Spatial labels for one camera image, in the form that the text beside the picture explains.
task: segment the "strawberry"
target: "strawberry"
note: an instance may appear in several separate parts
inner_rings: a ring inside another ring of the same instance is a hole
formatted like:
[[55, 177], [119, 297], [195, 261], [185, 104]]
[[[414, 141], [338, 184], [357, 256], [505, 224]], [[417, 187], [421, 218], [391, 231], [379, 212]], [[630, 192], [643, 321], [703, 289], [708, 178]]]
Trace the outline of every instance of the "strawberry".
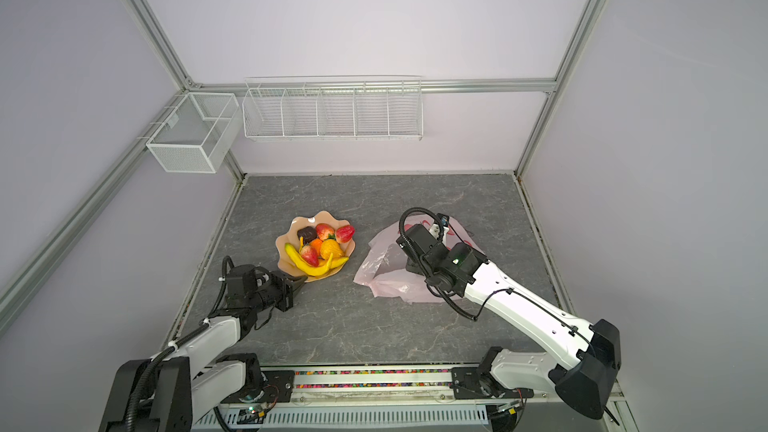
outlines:
[[339, 244], [346, 244], [355, 235], [355, 228], [353, 226], [343, 226], [336, 230], [336, 241]]
[[315, 231], [317, 232], [317, 237], [320, 240], [328, 240], [329, 238], [334, 237], [334, 233], [336, 232], [333, 230], [333, 227], [329, 226], [328, 224], [318, 224], [315, 226]]
[[304, 259], [304, 262], [313, 267], [317, 267], [320, 264], [320, 260], [317, 257], [317, 250], [312, 248], [312, 245], [304, 245], [299, 251], [299, 255]]

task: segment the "gray table surface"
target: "gray table surface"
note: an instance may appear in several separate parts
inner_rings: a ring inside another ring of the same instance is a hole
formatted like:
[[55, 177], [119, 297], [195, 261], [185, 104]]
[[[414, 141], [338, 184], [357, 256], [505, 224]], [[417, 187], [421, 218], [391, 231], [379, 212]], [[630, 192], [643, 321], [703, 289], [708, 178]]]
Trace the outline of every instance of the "gray table surface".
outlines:
[[[491, 346], [542, 351], [523, 332], [491, 312], [477, 322], [446, 304], [408, 304], [374, 298], [352, 279], [370, 250], [368, 242], [409, 207], [455, 217], [503, 271], [556, 304], [552, 284], [528, 217], [507, 175], [253, 176], [230, 216], [213, 261], [190, 308], [184, 332], [206, 315], [219, 289], [220, 264], [274, 269], [274, 241], [296, 216], [321, 210], [348, 219], [356, 250], [336, 275], [306, 284], [288, 312], [275, 310], [261, 330], [227, 350], [256, 352], [262, 364], [381, 364], [479, 362]], [[458, 303], [468, 310], [477, 305]], [[266, 313], [260, 316], [260, 322]]]

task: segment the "peach-colored bowl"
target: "peach-colored bowl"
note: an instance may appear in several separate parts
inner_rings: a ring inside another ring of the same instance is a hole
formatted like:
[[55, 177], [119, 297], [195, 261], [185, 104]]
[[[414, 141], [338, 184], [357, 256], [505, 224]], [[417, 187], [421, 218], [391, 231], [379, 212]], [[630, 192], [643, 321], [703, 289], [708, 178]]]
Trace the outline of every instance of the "peach-colored bowl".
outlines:
[[[339, 227], [348, 226], [350, 224], [350, 221], [348, 220], [337, 220], [335, 219], [330, 213], [327, 211], [318, 212], [316, 216], [308, 218], [308, 217], [296, 217], [293, 219], [293, 222], [290, 224], [290, 228], [288, 229], [288, 232], [279, 236], [277, 240], [275, 240], [275, 246], [277, 247], [277, 251], [280, 253], [280, 261], [277, 263], [277, 267], [287, 273], [291, 274], [294, 277], [308, 277], [306, 280], [307, 282], [314, 282], [319, 281], [322, 278], [330, 277], [331, 275], [337, 273], [341, 270], [341, 267], [344, 266], [344, 264], [340, 265], [339, 267], [332, 268], [328, 271], [327, 274], [319, 275], [317, 277], [313, 277], [311, 275], [307, 275], [297, 266], [293, 264], [291, 259], [288, 257], [288, 254], [286, 253], [286, 244], [291, 243], [294, 247], [297, 249], [299, 248], [299, 237], [296, 235], [296, 233], [301, 230], [304, 227], [307, 226], [316, 226], [317, 224], [328, 224], [329, 226], [333, 227], [334, 229], [337, 229]], [[352, 255], [352, 251], [355, 250], [355, 239], [351, 239], [346, 244], [339, 244], [341, 246], [341, 250], [344, 251], [344, 255], [349, 257]]]

